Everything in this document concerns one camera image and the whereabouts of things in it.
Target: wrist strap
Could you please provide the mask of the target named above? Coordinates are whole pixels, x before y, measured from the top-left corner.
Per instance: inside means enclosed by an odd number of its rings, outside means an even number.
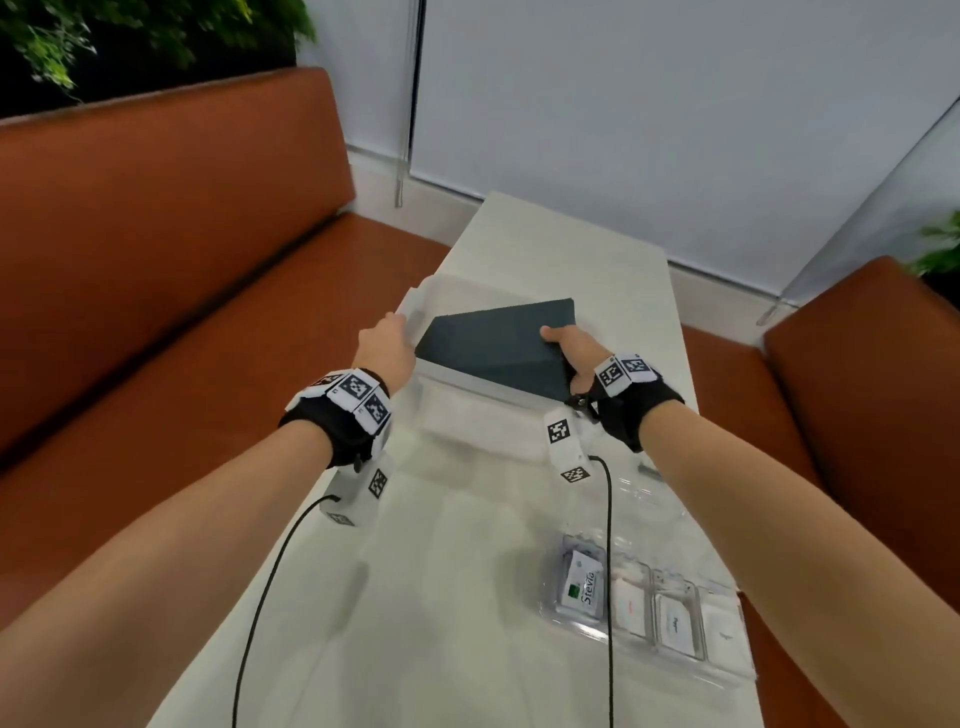
[[[593,371],[595,376],[589,392],[571,398],[567,404],[587,411],[609,435],[633,452],[643,451],[640,423],[651,409],[670,400],[685,403],[639,354],[614,354]]]
[[[333,446],[330,465],[352,464],[359,472],[363,463],[380,454],[390,434],[390,397],[373,372],[330,372],[294,395],[280,426],[294,420],[306,420],[326,432]]]

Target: white baseboard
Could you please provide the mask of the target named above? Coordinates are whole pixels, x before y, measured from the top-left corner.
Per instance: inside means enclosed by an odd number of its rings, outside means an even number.
[[[349,157],[357,194],[352,208],[364,217],[452,246],[480,207],[479,200],[410,178],[403,183],[403,207],[395,207],[396,163],[353,149]],[[766,329],[796,310],[782,305],[759,327],[771,296],[674,264],[670,278],[682,323],[743,344],[757,345]]]

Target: green plant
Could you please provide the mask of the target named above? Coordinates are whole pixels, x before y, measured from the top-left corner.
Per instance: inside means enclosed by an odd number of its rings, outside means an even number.
[[[924,227],[920,235],[949,240],[952,245],[920,256],[910,264],[910,270],[918,276],[960,270],[960,210],[954,211],[942,227]]]
[[[0,0],[0,33],[30,62],[34,78],[73,88],[79,52],[96,53],[87,22],[134,28],[176,65],[193,60],[187,30],[199,28],[238,48],[253,48],[257,31],[314,39],[303,0]]]

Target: sofa seat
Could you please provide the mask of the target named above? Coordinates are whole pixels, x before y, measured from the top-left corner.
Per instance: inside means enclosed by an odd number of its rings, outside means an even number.
[[[448,248],[344,214],[6,473],[0,628],[111,536],[270,433]]]
[[[823,489],[804,438],[760,350],[690,327],[684,327],[684,342],[700,414]],[[747,598],[743,599],[743,614],[766,728],[845,725],[786,654]]]

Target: white wall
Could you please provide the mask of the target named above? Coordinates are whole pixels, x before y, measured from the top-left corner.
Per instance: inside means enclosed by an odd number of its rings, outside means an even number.
[[[949,107],[956,0],[430,0],[413,174],[779,293]]]
[[[784,291],[806,303],[878,255],[909,262],[942,242],[918,235],[960,209],[960,104],[924,138]]]
[[[410,114],[410,0],[306,0],[306,7],[317,42],[298,49],[298,65],[330,74],[348,144],[397,157]]]

